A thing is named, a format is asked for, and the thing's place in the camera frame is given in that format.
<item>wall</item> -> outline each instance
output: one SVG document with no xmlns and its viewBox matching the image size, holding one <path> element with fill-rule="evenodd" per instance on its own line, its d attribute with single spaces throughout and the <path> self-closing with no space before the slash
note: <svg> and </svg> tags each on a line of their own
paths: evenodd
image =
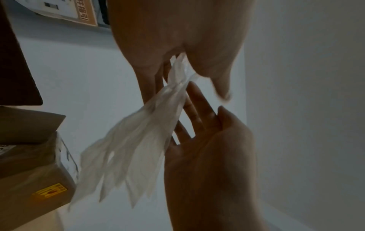
<svg viewBox="0 0 365 231">
<path fill-rule="evenodd" d="M 17 12 L 10 12 L 10 20 L 44 100 L 42 110 L 67 116 L 59 132 L 78 162 L 80 152 L 143 105 L 135 74 L 108 31 Z M 232 71 L 234 99 L 227 108 L 246 121 L 243 68 L 240 53 Z M 220 102 L 211 84 L 200 79 L 198 85 L 216 109 Z M 186 115 L 181 120 L 192 132 Z M 70 213 L 63 208 L 65 230 L 171 230 L 162 174 L 152 199 L 143 198 L 133 210 L 124 186 L 101 204 L 94 194 Z"/>
<path fill-rule="evenodd" d="M 244 45 L 262 199 L 318 231 L 365 227 L 364 7 L 258 0 Z"/>
</svg>

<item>plastic package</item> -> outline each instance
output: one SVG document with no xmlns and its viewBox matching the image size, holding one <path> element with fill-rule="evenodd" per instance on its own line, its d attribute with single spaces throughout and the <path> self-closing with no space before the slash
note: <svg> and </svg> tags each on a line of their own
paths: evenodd
<svg viewBox="0 0 365 231">
<path fill-rule="evenodd" d="M 79 183 L 71 204 L 92 194 L 103 176 L 100 201 L 123 182 L 132 207 L 145 192 L 148 197 L 152 194 L 185 103 L 187 84 L 195 78 L 186 55 L 181 54 L 169 72 L 167 86 L 82 152 Z"/>
</svg>

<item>hand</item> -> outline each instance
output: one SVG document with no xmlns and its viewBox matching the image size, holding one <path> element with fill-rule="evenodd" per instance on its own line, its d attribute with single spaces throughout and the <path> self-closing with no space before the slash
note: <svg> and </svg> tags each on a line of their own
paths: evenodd
<svg viewBox="0 0 365 231">
<path fill-rule="evenodd" d="M 144 103 L 161 85 L 164 64 L 182 52 L 228 100 L 231 67 L 246 36 L 253 2 L 108 0 L 114 38 L 136 73 Z"/>
<path fill-rule="evenodd" d="M 165 191 L 174 231 L 261 230 L 252 132 L 224 107 L 216 115 L 194 83 L 184 110 L 196 136 L 179 122 L 165 154 Z"/>
</svg>

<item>orange sticker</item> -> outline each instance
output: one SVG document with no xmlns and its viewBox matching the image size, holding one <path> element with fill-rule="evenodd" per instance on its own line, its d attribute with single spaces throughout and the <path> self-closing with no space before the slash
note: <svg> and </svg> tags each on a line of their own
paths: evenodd
<svg viewBox="0 0 365 231">
<path fill-rule="evenodd" d="M 46 198 L 49 198 L 51 196 L 62 193 L 66 190 L 67 190 L 67 188 L 65 188 L 63 185 L 58 183 L 58 184 L 52 185 L 50 187 L 41 189 L 41 190 L 33 193 L 33 195 L 46 199 Z"/>
</svg>

